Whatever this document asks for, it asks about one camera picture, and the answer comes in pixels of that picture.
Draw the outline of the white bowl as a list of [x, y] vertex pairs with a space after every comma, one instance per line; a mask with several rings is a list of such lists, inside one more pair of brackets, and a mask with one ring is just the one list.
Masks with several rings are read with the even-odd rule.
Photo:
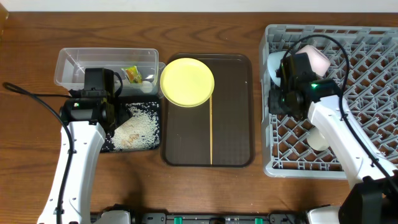
[[297, 54], [308, 55], [312, 71], [319, 77], [324, 77], [331, 65], [329, 59], [312, 45], [306, 45]]

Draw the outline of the light blue bowl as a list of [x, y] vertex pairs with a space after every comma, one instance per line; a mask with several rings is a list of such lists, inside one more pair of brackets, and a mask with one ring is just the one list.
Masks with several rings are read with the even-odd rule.
[[267, 58], [267, 71], [277, 87], [280, 87], [280, 78], [277, 77], [277, 71], [280, 68], [280, 61], [283, 59], [285, 51], [274, 52], [269, 54]]

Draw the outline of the green snack wrapper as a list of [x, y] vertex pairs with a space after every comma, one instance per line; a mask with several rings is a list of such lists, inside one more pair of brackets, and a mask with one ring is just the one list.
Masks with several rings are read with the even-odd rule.
[[122, 68], [121, 70], [124, 72], [129, 83], [136, 83], [136, 84], [142, 83], [142, 75], [137, 69], [136, 65], [133, 65], [131, 67], [125, 67]]

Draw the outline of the white cup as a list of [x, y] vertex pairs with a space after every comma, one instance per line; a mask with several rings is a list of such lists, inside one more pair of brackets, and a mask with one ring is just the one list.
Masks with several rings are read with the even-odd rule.
[[308, 145], [316, 151], [325, 151], [330, 146], [323, 134], [316, 127], [313, 127], [309, 131], [307, 142]]

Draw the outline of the yellow plate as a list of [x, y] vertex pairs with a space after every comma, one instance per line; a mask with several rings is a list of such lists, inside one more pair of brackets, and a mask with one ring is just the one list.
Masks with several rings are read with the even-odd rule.
[[166, 65], [160, 76], [162, 93], [171, 103], [192, 108], [206, 102], [215, 88], [210, 68], [194, 58], [178, 58]]

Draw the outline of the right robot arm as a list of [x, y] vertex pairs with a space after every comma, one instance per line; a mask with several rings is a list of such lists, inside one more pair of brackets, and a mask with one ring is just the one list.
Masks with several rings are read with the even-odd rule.
[[330, 147], [351, 191], [340, 207], [307, 212], [309, 223], [397, 222], [397, 167], [375, 147], [351, 113], [342, 90], [324, 78], [330, 64], [321, 53], [276, 52], [267, 59], [277, 89], [269, 90], [271, 114], [308, 119], [315, 130], [308, 143]]

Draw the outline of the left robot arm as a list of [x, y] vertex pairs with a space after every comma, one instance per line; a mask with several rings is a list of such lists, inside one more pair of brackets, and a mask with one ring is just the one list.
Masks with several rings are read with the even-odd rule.
[[100, 150], [116, 127], [119, 74], [87, 68], [81, 90], [70, 90], [56, 114], [62, 124], [60, 157], [39, 223], [89, 223], [91, 194]]

